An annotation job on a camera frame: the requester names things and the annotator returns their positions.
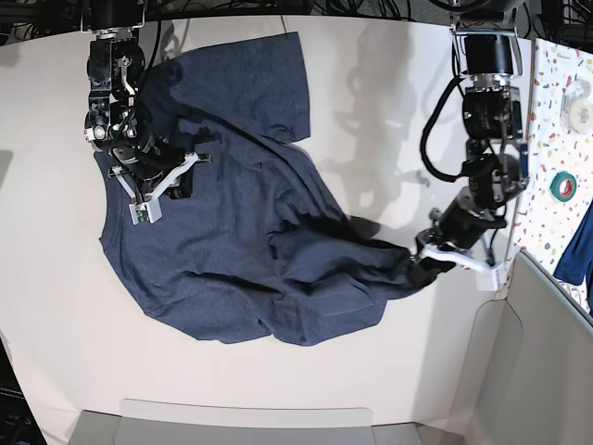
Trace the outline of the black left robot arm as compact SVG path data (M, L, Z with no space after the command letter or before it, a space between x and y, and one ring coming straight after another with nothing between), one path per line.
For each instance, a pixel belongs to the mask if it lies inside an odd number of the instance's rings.
M465 179L445 210L432 209L430 228L416 235L409 278L428 286L456 266L477 274L479 288L495 291L499 268L495 236L507 225L507 208L528 186L528 146L520 91L512 80L524 73L515 27L516 1L437 1L450 17L453 77L425 124L420 155L428 172L445 183ZM440 171L427 142L454 91L468 135L460 172Z

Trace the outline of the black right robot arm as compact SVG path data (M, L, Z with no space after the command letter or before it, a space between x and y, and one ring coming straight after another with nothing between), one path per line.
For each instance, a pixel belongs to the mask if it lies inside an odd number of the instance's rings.
M156 1L83 1L81 31L95 38L90 43L86 71L90 92L85 118L86 140L114 159L112 175L131 187L134 203L147 200L159 184L172 197L189 192L165 177L187 157L150 128L151 117L142 96L156 53L146 58L139 45L139 31L147 10Z

